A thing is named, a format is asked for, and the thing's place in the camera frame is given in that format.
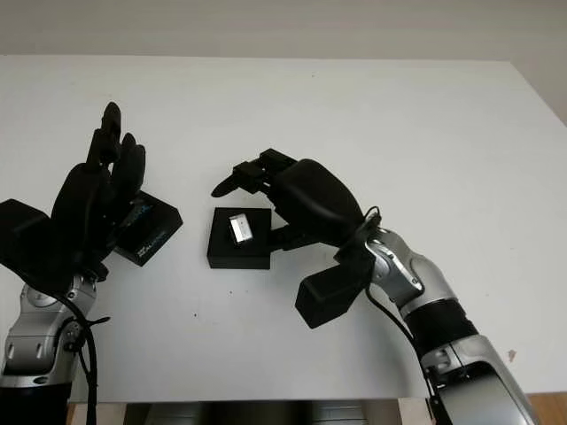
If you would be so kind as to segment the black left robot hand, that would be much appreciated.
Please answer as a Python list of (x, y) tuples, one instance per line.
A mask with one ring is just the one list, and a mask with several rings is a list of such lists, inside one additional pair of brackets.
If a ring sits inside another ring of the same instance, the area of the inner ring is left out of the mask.
[(146, 152), (121, 133), (121, 111), (109, 103), (94, 130), (86, 160), (72, 168), (58, 193), (51, 220), (73, 270), (103, 281), (113, 251), (144, 181)]

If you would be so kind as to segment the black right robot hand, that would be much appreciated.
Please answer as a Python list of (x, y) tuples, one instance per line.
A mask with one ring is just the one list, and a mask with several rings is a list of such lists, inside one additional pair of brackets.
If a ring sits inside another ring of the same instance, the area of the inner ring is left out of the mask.
[(315, 243), (338, 248), (339, 257), (360, 256), (381, 216), (365, 218), (347, 186), (319, 162), (296, 160), (274, 149), (244, 161), (212, 191), (236, 189), (266, 195), (286, 225), (268, 231), (263, 251), (291, 251)]

